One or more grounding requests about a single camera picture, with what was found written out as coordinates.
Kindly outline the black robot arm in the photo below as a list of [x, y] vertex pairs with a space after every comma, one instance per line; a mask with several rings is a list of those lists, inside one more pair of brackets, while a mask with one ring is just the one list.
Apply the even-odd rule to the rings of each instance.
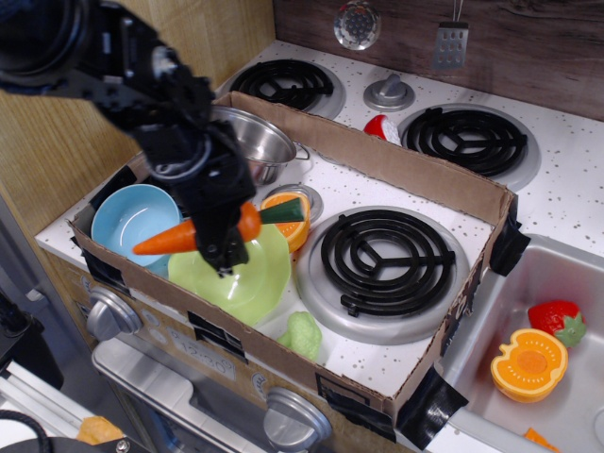
[[144, 152], [193, 220], [194, 247], [220, 275], [248, 255], [237, 228], [255, 184], [213, 91], [157, 31], [113, 1], [5, 1], [1, 88], [83, 99]]

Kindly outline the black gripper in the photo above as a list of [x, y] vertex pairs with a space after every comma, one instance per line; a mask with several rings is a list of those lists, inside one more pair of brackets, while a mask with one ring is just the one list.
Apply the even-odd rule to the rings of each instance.
[[193, 158], [164, 165], [162, 180], [193, 220], [204, 261], [220, 277], [232, 275], [249, 261], [237, 223], [255, 183], [231, 125], [211, 125], [193, 144]]

